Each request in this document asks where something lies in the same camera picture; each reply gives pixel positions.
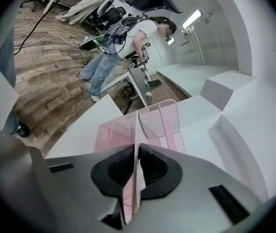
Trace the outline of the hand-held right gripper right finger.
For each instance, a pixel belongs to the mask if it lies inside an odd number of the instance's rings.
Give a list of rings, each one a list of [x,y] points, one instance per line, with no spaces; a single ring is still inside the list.
[[[263,203],[244,184],[216,165],[190,155],[141,145],[143,158],[155,159],[165,174],[142,191],[154,193],[168,185],[164,197],[143,200],[139,233],[247,233],[263,212]]]

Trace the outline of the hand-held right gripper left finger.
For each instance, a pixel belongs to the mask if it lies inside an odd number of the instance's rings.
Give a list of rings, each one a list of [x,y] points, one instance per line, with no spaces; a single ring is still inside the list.
[[[42,233],[131,233],[122,208],[123,187],[109,177],[124,171],[133,146],[84,155],[44,159],[27,148],[34,176],[36,228]]]

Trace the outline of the pink mesh dish rack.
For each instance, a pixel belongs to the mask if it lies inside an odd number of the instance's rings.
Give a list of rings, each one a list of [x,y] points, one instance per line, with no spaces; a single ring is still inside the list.
[[[142,128],[141,144],[149,144],[186,153],[180,133],[177,102],[169,99],[137,111]],[[133,113],[100,125],[95,152],[134,144],[131,124]]]

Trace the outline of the black mesh office chair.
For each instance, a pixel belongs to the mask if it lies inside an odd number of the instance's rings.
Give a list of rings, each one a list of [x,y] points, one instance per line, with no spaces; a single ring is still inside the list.
[[[111,0],[105,0],[97,9],[95,27],[102,31],[106,30],[120,21],[126,13],[123,7],[115,7]]]

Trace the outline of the ceiling light panel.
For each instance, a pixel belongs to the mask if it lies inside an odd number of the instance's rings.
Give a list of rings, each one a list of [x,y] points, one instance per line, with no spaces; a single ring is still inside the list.
[[[191,24],[193,24],[197,19],[202,16],[202,13],[199,9],[197,9],[182,25],[183,29],[188,28]]]

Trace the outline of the black and green chair seat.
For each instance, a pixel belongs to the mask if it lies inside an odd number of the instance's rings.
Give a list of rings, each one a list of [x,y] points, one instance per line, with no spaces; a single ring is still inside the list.
[[[80,50],[89,51],[93,49],[98,49],[104,46],[109,40],[109,36],[106,34],[102,34],[96,37],[88,38],[83,44],[81,44],[78,48]]]

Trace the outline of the white table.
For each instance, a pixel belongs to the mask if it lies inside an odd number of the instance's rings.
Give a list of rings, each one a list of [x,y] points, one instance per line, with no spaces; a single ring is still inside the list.
[[[9,111],[17,93],[3,81],[0,88],[0,120]],[[205,118],[207,112],[215,110],[202,96],[195,96],[182,102],[177,102],[179,114],[180,133],[183,141],[186,139],[185,125],[189,118]],[[60,137],[44,159],[84,155],[95,152],[95,142],[101,124],[122,117],[119,109],[109,95],[104,96],[100,102],[93,105],[83,113],[70,128]],[[17,138],[7,135],[0,130],[0,173],[15,177],[26,172],[31,172],[31,158],[26,146]],[[185,147],[185,154],[190,153]]]

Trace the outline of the person's right shoe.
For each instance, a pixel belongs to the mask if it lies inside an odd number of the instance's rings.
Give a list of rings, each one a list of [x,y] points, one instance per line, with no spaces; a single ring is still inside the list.
[[[30,135],[30,129],[27,125],[25,125],[24,123],[22,123],[21,121],[18,123],[17,129],[16,129],[16,133],[22,137],[22,138],[26,138]]]

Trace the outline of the dark desk with white legs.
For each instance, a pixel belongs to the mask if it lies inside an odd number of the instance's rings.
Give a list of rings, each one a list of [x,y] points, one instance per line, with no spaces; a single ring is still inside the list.
[[[137,92],[144,106],[150,106],[152,104],[151,99],[147,95],[148,92],[150,93],[150,88],[147,84],[147,81],[145,81],[145,77],[140,68],[129,69],[129,71],[125,72],[121,76],[117,77],[110,83],[107,83],[105,86],[103,86],[100,92],[103,93],[107,91],[108,89],[116,85],[118,82],[124,81],[125,79],[132,83],[133,87],[135,88],[135,91]]]

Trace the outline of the person's blue jeans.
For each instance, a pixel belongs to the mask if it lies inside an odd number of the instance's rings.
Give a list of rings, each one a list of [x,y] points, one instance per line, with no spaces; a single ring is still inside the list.
[[[14,61],[14,28],[11,29],[0,48],[0,72],[12,88],[15,88],[16,69]],[[19,119],[16,113],[11,111],[5,122],[3,131],[9,135],[13,135],[16,132],[18,124]]]

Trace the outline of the white wall pipes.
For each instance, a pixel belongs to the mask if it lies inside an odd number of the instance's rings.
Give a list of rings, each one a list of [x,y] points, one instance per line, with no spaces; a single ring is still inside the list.
[[[190,41],[194,48],[194,53],[196,54],[197,61],[200,65],[205,65],[204,54],[202,51],[202,47],[200,45],[198,36],[196,34],[194,26],[188,27],[184,30],[184,35],[189,36]]]

